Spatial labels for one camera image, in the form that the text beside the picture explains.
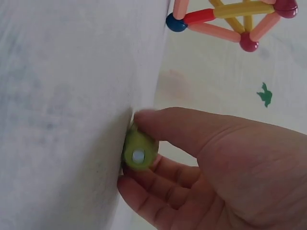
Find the magnetic toy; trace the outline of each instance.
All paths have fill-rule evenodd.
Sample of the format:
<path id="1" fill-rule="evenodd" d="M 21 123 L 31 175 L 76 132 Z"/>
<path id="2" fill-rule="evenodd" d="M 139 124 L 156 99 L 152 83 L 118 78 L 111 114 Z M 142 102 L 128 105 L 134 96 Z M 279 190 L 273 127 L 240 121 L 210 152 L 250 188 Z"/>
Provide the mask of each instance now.
<path id="1" fill-rule="evenodd" d="M 243 0 L 224 5 L 221 0 L 209 0 L 214 9 L 188 11 L 189 0 L 175 0 L 174 10 L 166 18 L 168 28 L 182 32 L 186 28 L 199 33 L 239 43 L 243 50 L 254 52 L 259 40 L 270 31 L 281 18 L 294 18 L 298 12 L 296 0 Z M 253 15 L 266 14 L 254 27 Z M 243 16 L 242 25 L 236 17 Z M 225 19 L 233 30 L 208 24 L 216 18 Z"/>
<path id="2" fill-rule="evenodd" d="M 122 160 L 135 170 L 149 168 L 158 155 L 159 142 L 138 130 L 132 123 L 127 131 Z"/>

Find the hand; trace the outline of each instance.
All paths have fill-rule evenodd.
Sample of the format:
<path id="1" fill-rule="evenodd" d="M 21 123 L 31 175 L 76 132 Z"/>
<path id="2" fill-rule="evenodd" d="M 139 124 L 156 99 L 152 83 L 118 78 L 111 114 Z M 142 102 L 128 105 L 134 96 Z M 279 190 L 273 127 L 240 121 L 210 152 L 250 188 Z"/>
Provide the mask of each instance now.
<path id="1" fill-rule="evenodd" d="M 184 108 L 141 111 L 134 121 L 199 165 L 159 156 L 150 170 L 118 179 L 128 205 L 157 229 L 307 229 L 305 135 Z"/>

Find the white circle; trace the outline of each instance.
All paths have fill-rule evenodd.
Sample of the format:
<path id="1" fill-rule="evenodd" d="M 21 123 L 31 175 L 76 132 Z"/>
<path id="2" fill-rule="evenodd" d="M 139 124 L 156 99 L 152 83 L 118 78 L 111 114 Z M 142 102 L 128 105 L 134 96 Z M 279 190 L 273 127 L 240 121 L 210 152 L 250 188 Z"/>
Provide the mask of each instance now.
<path id="1" fill-rule="evenodd" d="M 134 163 L 142 164 L 145 160 L 145 152 L 140 149 L 133 151 L 132 160 Z"/>

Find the floor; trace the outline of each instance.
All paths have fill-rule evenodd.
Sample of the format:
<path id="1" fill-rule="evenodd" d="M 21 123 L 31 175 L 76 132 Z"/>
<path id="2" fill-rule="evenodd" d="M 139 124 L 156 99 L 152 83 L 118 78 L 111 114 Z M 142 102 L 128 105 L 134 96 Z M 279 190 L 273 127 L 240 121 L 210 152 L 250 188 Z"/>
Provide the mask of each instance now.
<path id="1" fill-rule="evenodd" d="M 225 0 L 224 3 L 238 2 Z M 297 0 L 299 14 L 282 19 L 254 53 L 238 44 L 184 31 L 169 33 L 155 98 L 156 108 L 183 106 L 211 113 L 235 115 L 307 134 L 307 2 Z M 209 8 L 207 1 L 191 1 L 189 11 Z M 214 24 L 228 28 L 223 20 Z M 263 82 L 272 92 L 267 107 L 257 94 Z M 179 162 L 196 162 L 162 143 L 160 152 Z M 132 230 L 154 230 L 135 216 Z"/>

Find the yellow-green magnet piece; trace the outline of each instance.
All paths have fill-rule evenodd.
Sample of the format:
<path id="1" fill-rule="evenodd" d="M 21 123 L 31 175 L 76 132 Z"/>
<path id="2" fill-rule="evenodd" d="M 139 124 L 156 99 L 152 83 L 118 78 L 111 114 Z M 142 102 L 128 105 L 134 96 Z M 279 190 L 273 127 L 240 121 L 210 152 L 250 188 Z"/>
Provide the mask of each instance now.
<path id="1" fill-rule="evenodd" d="M 159 142 L 139 131 L 132 123 L 126 134 L 122 158 L 130 168 L 145 170 L 153 164 L 158 149 Z"/>

